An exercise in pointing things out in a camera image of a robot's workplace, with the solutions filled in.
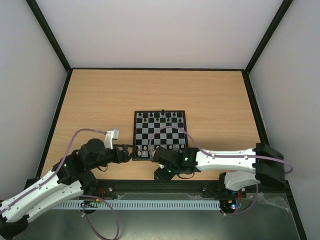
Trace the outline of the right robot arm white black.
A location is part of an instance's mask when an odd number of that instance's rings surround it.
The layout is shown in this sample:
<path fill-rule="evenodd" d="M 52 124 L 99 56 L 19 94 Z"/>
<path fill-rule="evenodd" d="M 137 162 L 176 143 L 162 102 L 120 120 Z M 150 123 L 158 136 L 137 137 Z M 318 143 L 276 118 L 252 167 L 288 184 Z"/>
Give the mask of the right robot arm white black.
<path fill-rule="evenodd" d="M 284 156 L 265 143 L 236 151 L 190 147 L 178 152 L 158 147 L 151 152 L 151 161 L 159 165 L 154 178 L 161 183 L 168 183 L 174 176 L 222 170 L 218 191 L 224 196 L 252 185 L 286 186 Z"/>

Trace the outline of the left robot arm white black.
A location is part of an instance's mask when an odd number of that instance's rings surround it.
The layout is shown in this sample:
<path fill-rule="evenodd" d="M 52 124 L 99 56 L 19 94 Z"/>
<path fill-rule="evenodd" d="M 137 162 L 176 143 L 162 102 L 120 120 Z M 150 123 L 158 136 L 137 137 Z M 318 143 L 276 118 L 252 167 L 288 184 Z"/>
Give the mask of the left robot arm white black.
<path fill-rule="evenodd" d="M 82 195 L 94 194 L 98 180 L 92 170 L 110 163 L 126 163 L 137 151 L 138 147 L 133 145 L 115 144 L 106 148 L 97 138 L 89 140 L 21 193 L 1 202 L 0 235 L 5 239 L 13 238 L 51 208 Z"/>

